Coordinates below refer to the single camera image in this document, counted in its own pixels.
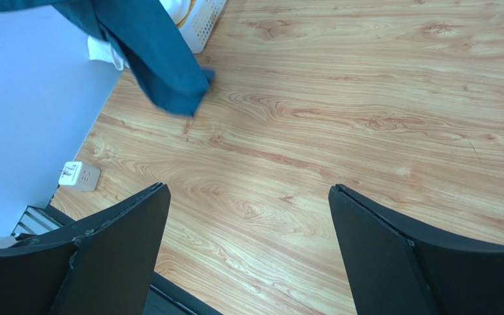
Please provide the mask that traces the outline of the white t shirt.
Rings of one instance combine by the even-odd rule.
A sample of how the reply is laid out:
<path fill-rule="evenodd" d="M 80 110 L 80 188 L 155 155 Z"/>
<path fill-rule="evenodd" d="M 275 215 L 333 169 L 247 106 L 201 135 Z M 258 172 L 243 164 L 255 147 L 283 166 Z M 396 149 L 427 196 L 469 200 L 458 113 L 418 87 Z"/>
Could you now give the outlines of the white t shirt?
<path fill-rule="evenodd" d="M 116 70 L 123 71 L 129 68 L 125 59 L 107 41 L 101 41 L 88 36 L 87 47 L 89 60 L 107 62 L 115 66 Z"/>

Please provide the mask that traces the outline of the teal blue t shirt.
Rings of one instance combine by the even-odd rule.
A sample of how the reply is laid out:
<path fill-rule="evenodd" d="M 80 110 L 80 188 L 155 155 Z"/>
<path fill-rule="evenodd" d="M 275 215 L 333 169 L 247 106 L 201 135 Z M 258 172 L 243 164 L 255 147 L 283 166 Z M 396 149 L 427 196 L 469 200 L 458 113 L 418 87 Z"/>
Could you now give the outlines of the teal blue t shirt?
<path fill-rule="evenodd" d="M 86 34 L 109 42 L 158 108 L 194 117 L 215 78 L 202 68 L 159 1 L 0 1 L 0 12 L 52 6 Z"/>

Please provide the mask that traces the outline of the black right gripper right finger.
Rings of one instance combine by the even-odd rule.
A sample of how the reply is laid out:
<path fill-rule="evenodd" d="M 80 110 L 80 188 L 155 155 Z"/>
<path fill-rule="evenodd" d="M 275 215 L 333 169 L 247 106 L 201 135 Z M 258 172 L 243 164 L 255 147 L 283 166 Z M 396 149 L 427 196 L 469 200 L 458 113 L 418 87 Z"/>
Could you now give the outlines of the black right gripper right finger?
<path fill-rule="evenodd" d="M 337 184 L 329 207 L 359 314 L 504 314 L 504 245 L 413 219 Z"/>

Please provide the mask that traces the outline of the orange t shirt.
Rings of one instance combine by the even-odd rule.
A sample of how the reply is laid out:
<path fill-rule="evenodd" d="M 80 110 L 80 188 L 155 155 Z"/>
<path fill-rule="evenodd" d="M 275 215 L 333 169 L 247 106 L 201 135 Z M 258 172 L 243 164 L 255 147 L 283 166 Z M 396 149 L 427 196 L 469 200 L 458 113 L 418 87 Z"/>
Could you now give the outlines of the orange t shirt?
<path fill-rule="evenodd" d="M 189 18 L 190 13 L 192 12 L 194 5 L 196 4 L 196 0 L 182 1 L 182 3 L 185 5 L 188 5 L 188 6 L 187 6 L 186 14 L 184 15 L 184 18 L 177 24 L 177 28 L 183 27 L 183 25 L 185 24 L 185 22 Z"/>

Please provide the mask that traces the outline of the white power adapter cube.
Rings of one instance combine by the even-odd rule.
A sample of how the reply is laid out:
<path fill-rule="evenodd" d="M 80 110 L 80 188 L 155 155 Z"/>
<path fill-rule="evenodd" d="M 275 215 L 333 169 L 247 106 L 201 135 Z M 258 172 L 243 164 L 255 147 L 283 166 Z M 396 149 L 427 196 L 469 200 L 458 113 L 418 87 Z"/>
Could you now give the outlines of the white power adapter cube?
<path fill-rule="evenodd" d="M 98 167 L 81 161 L 68 161 L 62 168 L 58 184 L 82 192 L 92 192 L 96 189 L 100 174 Z"/>

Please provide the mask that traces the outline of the white plastic laundry basket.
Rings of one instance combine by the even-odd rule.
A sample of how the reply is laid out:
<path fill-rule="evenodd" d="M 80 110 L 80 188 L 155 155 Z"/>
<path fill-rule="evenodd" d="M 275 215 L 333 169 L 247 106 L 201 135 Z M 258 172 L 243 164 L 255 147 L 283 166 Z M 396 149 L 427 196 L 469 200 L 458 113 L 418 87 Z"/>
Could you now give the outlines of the white plastic laundry basket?
<path fill-rule="evenodd" d="M 186 14 L 187 0 L 160 0 L 163 8 L 177 25 Z M 201 53 L 221 16 L 227 0 L 196 0 L 189 18 L 178 28 L 186 44 L 194 54 Z"/>

